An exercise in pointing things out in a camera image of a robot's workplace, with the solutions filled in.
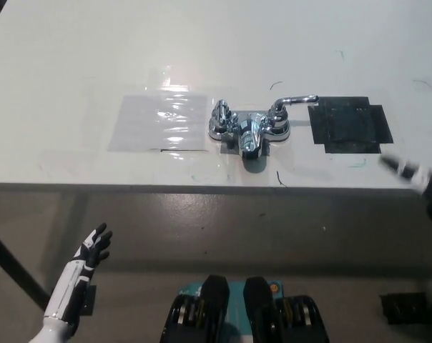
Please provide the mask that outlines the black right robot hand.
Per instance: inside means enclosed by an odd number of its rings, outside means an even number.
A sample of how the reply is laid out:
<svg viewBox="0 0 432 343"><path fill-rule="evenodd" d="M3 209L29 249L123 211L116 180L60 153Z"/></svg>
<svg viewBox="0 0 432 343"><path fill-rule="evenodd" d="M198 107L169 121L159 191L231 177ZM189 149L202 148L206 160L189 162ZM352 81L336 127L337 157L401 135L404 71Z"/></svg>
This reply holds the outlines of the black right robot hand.
<svg viewBox="0 0 432 343"><path fill-rule="evenodd" d="M419 194L426 191L431 180L431 173L427 168L386 154L382 154L379 161L398 179L408 182Z"/></svg>

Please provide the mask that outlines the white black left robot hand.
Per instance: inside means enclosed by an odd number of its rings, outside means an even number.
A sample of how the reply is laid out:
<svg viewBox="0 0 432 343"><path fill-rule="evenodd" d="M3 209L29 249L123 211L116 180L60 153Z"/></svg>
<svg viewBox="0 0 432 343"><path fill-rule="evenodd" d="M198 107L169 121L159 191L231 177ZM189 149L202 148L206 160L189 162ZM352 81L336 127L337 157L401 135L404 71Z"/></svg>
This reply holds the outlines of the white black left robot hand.
<svg viewBox="0 0 432 343"><path fill-rule="evenodd" d="M95 269L109 256L112 232L100 224L67 262L44 312L45 317L75 324L79 320Z"/></svg>

